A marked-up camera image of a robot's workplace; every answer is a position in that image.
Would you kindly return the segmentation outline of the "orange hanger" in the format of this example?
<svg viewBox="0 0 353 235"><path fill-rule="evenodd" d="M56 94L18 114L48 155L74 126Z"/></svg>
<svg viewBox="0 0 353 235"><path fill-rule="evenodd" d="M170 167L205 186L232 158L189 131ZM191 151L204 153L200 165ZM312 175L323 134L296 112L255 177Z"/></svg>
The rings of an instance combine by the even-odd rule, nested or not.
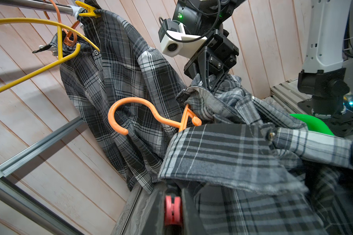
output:
<svg viewBox="0 0 353 235"><path fill-rule="evenodd" d="M55 1L43 1L43 3L49 3L56 13L57 22L59 24L63 23L62 17L61 17L62 12L58 4ZM62 36L61 44L59 44L58 42L59 35ZM50 48L52 48L54 51L56 51L57 49L61 49L62 47L73 48L77 45L77 43L78 43L78 35L75 32L62 27L60 28L60 32L56 33L55 43L54 45L50 46Z"/></svg>
<svg viewBox="0 0 353 235"><path fill-rule="evenodd" d="M162 117L158 111L156 110L155 106L149 102L148 100L142 99L142 98L135 98L135 97L131 97L131 98L124 98L121 99L117 102L115 102L109 109L108 112L108 122L110 124L110 126L112 127L113 130L115 130L116 132L118 132L119 134L122 135L127 135L128 134L128 130L121 127L117 121L115 120L115 112L116 110L124 105L124 104L128 104L128 103L139 103L142 105L145 105L146 107L148 107L153 115L153 117L160 123L168 125L168 126L172 126L175 128L178 128L178 131L181 132L183 130L186 129L187 127L187 123L188 120L191 119L191 122L194 126L201 126L202 125L202 121L200 118L197 117L197 115L190 109L190 105L187 104L184 112L182 114L182 118L180 122L177 121L173 121L167 118Z"/></svg>

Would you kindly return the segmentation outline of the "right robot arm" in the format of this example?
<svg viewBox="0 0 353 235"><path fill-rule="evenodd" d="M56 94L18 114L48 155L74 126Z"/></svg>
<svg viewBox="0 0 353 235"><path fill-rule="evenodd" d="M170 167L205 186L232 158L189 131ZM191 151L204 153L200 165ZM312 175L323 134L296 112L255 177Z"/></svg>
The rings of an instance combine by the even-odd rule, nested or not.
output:
<svg viewBox="0 0 353 235"><path fill-rule="evenodd" d="M236 64L237 50L231 47L219 51L217 42L227 42L227 32L220 25L239 7L240 1L178 1L170 23L177 23L172 38L175 52L189 59L184 73L194 78L202 76L209 85L210 74L219 82ZM331 118L346 112L344 96L350 91L344 81L343 42L350 13L350 1L313 1L309 44L303 68L298 77L298 90L311 95L312 114Z"/></svg>

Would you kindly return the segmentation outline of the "green plastic basket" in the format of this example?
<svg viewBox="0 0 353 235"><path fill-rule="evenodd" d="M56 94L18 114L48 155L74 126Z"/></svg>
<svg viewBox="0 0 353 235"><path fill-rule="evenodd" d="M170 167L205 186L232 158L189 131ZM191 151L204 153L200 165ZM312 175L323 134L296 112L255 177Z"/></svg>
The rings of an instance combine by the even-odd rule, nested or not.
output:
<svg viewBox="0 0 353 235"><path fill-rule="evenodd" d="M304 122L307 125L309 131L314 131L314 132L334 136L334 133L330 130L330 128L319 118L316 118L310 115L305 115L305 114L290 114L290 115Z"/></svg>

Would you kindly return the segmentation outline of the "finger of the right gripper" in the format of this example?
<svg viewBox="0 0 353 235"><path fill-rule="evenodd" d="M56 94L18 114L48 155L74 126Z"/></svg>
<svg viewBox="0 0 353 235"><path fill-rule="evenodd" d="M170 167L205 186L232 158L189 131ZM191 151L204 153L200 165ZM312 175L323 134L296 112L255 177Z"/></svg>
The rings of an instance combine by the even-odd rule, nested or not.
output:
<svg viewBox="0 0 353 235"><path fill-rule="evenodd" d="M214 71L212 74L212 78L210 79L210 91L212 93L216 93L219 86L225 80L227 74L230 71L230 67L223 66L221 69Z"/></svg>
<svg viewBox="0 0 353 235"><path fill-rule="evenodd" d="M209 81L210 59L210 49L208 47L203 47L198 51L195 63L197 64L203 87L209 91L213 91Z"/></svg>

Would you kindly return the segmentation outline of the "grey plaid shirt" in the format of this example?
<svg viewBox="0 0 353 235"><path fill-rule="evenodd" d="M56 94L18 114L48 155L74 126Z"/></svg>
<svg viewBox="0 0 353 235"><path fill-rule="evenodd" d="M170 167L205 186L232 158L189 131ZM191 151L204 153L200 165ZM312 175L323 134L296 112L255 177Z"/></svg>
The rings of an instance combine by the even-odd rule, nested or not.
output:
<svg viewBox="0 0 353 235"><path fill-rule="evenodd" d="M177 128L158 122L148 107L129 103L115 112L117 123L128 130L117 133L108 122L110 107L120 99L150 101L167 119L180 121L177 102L185 84L159 50L150 47L124 18L103 10L96 1L97 17L78 17L85 39L79 54L60 65L66 94L88 125L103 153L126 180L151 193L171 138Z"/></svg>
<svg viewBox="0 0 353 235"><path fill-rule="evenodd" d="M228 74L177 95L202 120L175 134L159 172L192 195L210 235L353 235L353 141L309 131Z"/></svg>

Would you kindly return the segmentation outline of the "red clothespin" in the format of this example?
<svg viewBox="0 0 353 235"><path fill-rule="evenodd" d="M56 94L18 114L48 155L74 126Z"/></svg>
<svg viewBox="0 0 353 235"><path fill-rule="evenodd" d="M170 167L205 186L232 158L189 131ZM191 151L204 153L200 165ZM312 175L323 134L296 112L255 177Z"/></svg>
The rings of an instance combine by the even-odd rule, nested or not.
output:
<svg viewBox="0 0 353 235"><path fill-rule="evenodd" d="M182 200L180 196L165 196L164 225L182 226Z"/></svg>

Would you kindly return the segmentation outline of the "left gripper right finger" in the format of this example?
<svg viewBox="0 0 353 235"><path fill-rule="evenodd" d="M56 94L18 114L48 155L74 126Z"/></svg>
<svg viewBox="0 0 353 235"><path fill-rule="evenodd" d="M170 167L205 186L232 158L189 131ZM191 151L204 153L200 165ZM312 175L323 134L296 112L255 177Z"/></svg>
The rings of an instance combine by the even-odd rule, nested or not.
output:
<svg viewBox="0 0 353 235"><path fill-rule="evenodd" d="M184 235L207 235L193 198L187 189L181 189L182 220Z"/></svg>

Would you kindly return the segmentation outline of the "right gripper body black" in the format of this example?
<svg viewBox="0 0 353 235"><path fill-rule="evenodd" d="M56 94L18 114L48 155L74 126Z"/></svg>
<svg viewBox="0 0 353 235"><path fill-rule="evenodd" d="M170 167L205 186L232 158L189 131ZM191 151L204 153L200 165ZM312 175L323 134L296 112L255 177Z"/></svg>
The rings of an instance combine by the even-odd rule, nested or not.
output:
<svg viewBox="0 0 353 235"><path fill-rule="evenodd" d="M211 53L209 76L223 66L232 68L236 65L237 56L239 55L238 47L235 46L224 33L215 29L208 35L207 40L184 66L184 74L188 77L193 79L196 74L199 73L195 58L198 51L203 47L208 47Z"/></svg>

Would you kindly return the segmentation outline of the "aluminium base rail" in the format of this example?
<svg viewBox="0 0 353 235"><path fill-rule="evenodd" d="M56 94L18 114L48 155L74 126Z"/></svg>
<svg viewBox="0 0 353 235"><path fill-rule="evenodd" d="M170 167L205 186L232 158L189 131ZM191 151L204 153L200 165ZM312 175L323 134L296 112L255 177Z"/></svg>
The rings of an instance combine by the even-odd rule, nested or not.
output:
<svg viewBox="0 0 353 235"><path fill-rule="evenodd" d="M344 99L322 98L299 91L298 79L271 87L272 98L291 114L307 114L323 121L338 137L353 140L353 112L346 108Z"/></svg>

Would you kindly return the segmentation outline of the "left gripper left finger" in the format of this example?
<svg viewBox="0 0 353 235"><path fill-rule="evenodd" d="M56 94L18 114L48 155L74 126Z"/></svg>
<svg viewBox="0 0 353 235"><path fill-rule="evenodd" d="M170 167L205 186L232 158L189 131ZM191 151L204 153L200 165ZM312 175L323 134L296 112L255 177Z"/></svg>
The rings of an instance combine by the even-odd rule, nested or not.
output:
<svg viewBox="0 0 353 235"><path fill-rule="evenodd" d="M146 205L140 217L139 235L164 235L165 183L155 184L153 192L145 201Z"/></svg>

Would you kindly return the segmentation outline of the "metal clothes rack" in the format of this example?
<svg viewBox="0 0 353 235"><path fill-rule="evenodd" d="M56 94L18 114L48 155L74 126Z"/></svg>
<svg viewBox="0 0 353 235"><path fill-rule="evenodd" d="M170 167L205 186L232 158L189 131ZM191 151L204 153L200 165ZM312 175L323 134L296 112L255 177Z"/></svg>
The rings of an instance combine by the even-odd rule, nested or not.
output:
<svg viewBox="0 0 353 235"><path fill-rule="evenodd" d="M33 0L0 0L0 5L28 8L33 10L56 12L55 6L51 2L33 1ZM56 4L61 14L76 16L82 7L74 5Z"/></svg>

